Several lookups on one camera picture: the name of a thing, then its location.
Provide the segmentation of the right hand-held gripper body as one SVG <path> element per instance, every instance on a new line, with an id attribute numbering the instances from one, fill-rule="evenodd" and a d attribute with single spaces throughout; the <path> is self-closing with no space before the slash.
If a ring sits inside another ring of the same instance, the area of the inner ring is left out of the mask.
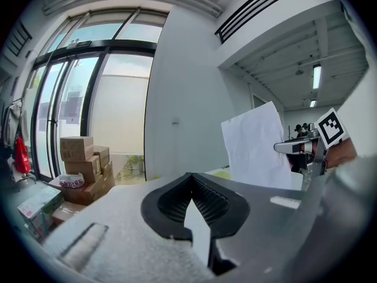
<path id="1" fill-rule="evenodd" d="M 310 176 L 324 175 L 328 170 L 325 157 L 329 148 L 349 138 L 335 109 L 331 108 L 312 123 L 307 136 L 313 143 L 313 152 L 308 154 L 307 172 Z"/>

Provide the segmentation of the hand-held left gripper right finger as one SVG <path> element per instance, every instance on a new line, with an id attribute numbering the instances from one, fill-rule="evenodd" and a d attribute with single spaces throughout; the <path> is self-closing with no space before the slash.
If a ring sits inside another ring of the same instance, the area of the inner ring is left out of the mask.
<path id="1" fill-rule="evenodd" d="M 193 198 L 210 209 L 216 282 L 290 282 L 292 264 L 318 215 L 323 181 L 274 189 L 194 173 Z"/>

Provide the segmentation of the person's right hand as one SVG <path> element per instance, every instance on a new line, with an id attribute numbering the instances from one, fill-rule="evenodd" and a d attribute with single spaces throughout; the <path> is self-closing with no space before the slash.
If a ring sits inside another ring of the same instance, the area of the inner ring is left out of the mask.
<path id="1" fill-rule="evenodd" d="M 331 169 L 346 162 L 352 161 L 356 157 L 356 149 L 351 138 L 349 137 L 329 148 L 325 157 L 326 168 Z"/>

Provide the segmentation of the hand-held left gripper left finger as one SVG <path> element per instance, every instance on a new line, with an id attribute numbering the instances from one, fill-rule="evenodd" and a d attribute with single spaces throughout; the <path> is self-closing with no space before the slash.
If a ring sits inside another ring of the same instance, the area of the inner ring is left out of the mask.
<path id="1" fill-rule="evenodd" d="M 47 254 L 95 282 L 203 282 L 214 278 L 191 242 L 162 238 L 144 221 L 141 203 L 172 182 L 160 178 L 113 187 L 65 221 L 43 244 Z"/>

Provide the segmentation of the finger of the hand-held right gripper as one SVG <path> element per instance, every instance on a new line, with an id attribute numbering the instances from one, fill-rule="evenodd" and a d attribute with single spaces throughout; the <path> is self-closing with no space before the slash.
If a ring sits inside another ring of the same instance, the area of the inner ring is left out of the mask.
<path id="1" fill-rule="evenodd" d="M 274 144 L 274 150 L 284 154 L 311 154 L 313 143 L 311 139 L 294 139 Z"/>

